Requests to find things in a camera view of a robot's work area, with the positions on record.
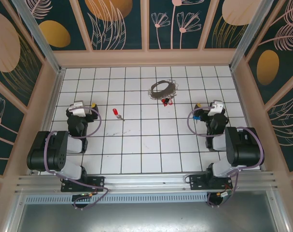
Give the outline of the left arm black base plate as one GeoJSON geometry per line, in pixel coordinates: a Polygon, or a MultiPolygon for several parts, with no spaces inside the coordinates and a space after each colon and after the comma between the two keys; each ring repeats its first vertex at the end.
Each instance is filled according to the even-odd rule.
{"type": "MultiPolygon", "coordinates": [[[[104,187],[104,177],[103,176],[89,176],[85,180],[79,179],[78,182],[83,184],[104,187]]],[[[93,188],[82,186],[72,181],[62,179],[61,192],[94,192],[93,188]]]]}

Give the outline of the grey metal sheet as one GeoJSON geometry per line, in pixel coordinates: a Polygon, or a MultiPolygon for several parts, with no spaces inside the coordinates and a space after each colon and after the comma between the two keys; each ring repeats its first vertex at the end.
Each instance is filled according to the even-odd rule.
{"type": "Polygon", "coordinates": [[[205,203],[98,204],[84,211],[70,205],[25,205],[8,232],[288,232],[265,201],[258,208],[231,201],[205,203]]]}

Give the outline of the aluminium corner post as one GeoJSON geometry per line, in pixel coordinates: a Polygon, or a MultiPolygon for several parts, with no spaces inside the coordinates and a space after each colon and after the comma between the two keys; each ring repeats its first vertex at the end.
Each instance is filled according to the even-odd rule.
{"type": "Polygon", "coordinates": [[[278,1],[279,0],[261,0],[261,2],[259,3],[256,12],[253,15],[253,18],[248,24],[243,36],[241,37],[233,58],[229,63],[229,68],[232,73],[235,71],[238,64],[242,60],[246,50],[250,46],[250,43],[254,40],[254,37],[256,36],[257,31],[261,27],[267,14],[269,12],[272,12],[272,5],[274,4],[274,2],[276,5],[278,1]]]}
{"type": "Polygon", "coordinates": [[[47,40],[45,39],[44,35],[42,34],[35,18],[32,16],[31,12],[28,9],[27,4],[24,0],[12,0],[14,6],[16,7],[17,11],[20,13],[22,19],[24,20],[27,28],[30,30],[34,39],[37,41],[40,49],[43,51],[46,59],[51,64],[53,70],[59,74],[61,71],[61,67],[53,54],[53,51],[48,44],[47,40]]]}

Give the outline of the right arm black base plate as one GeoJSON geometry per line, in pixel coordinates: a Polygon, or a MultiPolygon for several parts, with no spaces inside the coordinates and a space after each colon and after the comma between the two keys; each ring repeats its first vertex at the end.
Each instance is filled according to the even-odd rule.
{"type": "Polygon", "coordinates": [[[189,175],[191,190],[221,190],[233,189],[232,180],[229,177],[207,176],[206,174],[189,175]]]}

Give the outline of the aluminium mounting rail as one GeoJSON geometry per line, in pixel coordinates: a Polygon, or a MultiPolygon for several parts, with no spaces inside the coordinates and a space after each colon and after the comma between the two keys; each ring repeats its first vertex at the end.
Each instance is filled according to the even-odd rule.
{"type": "MultiPolygon", "coordinates": [[[[189,192],[190,185],[186,173],[176,174],[108,174],[104,187],[113,194],[120,193],[178,193],[189,192]]],[[[272,172],[241,172],[238,182],[232,179],[238,191],[259,191],[276,189],[279,185],[272,172]]],[[[20,194],[60,193],[61,181],[53,175],[25,175],[18,178],[14,187],[20,194]]]]}

